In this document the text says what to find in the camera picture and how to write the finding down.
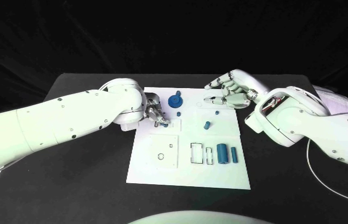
black table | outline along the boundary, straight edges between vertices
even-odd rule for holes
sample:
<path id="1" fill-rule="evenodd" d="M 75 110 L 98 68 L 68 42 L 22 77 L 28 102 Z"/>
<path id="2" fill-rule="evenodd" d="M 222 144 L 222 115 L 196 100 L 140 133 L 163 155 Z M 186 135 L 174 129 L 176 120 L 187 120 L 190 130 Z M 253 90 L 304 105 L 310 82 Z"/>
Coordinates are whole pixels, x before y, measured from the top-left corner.
<path id="1" fill-rule="evenodd" d="M 217 75 L 64 74 L 46 100 L 98 89 L 114 78 L 143 87 L 202 88 Z M 271 88 L 298 86 L 314 93 L 305 76 L 256 76 Z M 305 159 L 307 139 L 291 148 L 256 134 L 238 110 L 252 190 L 127 184 L 136 131 L 118 125 L 28 156 L 0 174 L 0 223 L 128 223 L 176 210 L 242 214 L 274 223 L 343 223 L 348 200 L 315 180 Z M 317 145 L 312 168 L 322 181 L 348 194 L 348 166 Z"/>

white paper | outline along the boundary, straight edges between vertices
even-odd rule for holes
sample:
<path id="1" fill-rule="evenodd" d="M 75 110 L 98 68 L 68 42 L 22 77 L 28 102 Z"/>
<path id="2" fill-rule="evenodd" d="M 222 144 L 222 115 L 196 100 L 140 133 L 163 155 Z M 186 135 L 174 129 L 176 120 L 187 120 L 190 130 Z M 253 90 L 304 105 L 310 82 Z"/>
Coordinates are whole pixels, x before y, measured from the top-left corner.
<path id="1" fill-rule="evenodd" d="M 245 156 L 240 142 L 240 132 L 236 118 L 236 111 L 223 105 L 205 103 L 203 99 L 212 96 L 220 96 L 222 90 L 205 89 L 179 89 L 179 88 L 146 88 L 146 92 L 154 92 L 161 99 L 163 112 L 166 118 L 174 123 L 171 127 L 154 127 L 154 122 L 148 119 L 140 122 L 136 133 L 133 156 L 130 162 L 127 183 L 199 186 L 230 189 L 251 189 L 248 171 L 245 165 Z M 179 108 L 169 106 L 167 100 L 176 92 L 182 92 L 183 105 Z M 206 121 L 212 122 L 210 128 L 205 129 Z M 147 140 L 153 135 L 157 137 L 163 146 L 174 137 L 179 138 L 177 153 L 169 152 L 171 163 L 177 158 L 177 167 L 160 164 L 154 165 L 150 161 L 150 155 L 157 151 L 153 149 L 151 142 Z M 192 143 L 203 144 L 203 164 L 192 163 Z M 217 163 L 216 145 L 228 145 L 229 164 Z M 159 148 L 166 151 L 167 148 L 160 145 Z M 206 148 L 212 148 L 213 164 L 207 164 Z M 236 147 L 239 163 L 232 162 L 230 148 Z"/>

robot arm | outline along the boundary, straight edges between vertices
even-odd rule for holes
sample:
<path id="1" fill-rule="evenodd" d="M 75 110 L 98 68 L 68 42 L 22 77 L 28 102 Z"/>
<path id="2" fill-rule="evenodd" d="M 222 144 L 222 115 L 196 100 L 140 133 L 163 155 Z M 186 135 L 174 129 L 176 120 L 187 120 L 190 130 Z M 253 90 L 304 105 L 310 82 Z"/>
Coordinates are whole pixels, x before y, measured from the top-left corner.
<path id="1" fill-rule="evenodd" d="M 33 152 L 101 130 L 110 124 L 144 118 L 167 123 L 160 103 L 133 79 L 115 79 L 100 90 L 64 96 L 0 114 L 0 166 Z"/>
<path id="2" fill-rule="evenodd" d="M 243 108 L 255 101 L 255 111 L 245 123 L 258 133 L 264 131 L 287 147 L 310 137 L 330 157 L 348 163 L 348 113 L 331 116 L 324 102 L 310 92 L 297 87 L 269 91 L 239 69 L 217 78 L 206 89 L 220 84 L 232 86 L 233 91 L 230 87 L 229 92 L 228 87 L 222 87 L 225 96 L 205 99 L 206 102 Z"/>

